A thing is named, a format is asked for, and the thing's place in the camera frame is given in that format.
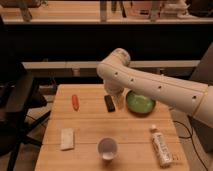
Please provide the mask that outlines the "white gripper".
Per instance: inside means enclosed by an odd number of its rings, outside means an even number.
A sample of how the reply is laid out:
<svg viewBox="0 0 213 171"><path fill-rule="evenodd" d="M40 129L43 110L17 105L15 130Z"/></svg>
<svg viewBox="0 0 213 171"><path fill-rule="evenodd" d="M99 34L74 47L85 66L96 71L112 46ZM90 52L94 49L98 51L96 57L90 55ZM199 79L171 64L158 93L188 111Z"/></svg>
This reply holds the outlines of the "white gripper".
<svg viewBox="0 0 213 171"><path fill-rule="evenodd" d="M123 109L124 108L124 96L121 95L123 93L124 89L106 89L106 92L110 95L110 96L114 96L114 101L116 103L116 107L118 109Z"/></svg>

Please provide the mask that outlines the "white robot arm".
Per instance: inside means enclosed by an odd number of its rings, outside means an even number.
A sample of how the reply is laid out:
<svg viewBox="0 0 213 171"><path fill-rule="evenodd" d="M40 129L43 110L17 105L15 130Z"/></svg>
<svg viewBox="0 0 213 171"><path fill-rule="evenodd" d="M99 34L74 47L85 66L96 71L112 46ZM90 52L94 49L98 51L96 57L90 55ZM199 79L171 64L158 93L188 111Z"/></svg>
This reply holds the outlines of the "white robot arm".
<svg viewBox="0 0 213 171"><path fill-rule="evenodd" d="M131 58L116 48L97 66L106 92L120 95L125 88L189 114L213 128L213 86L152 74L129 67Z"/></svg>

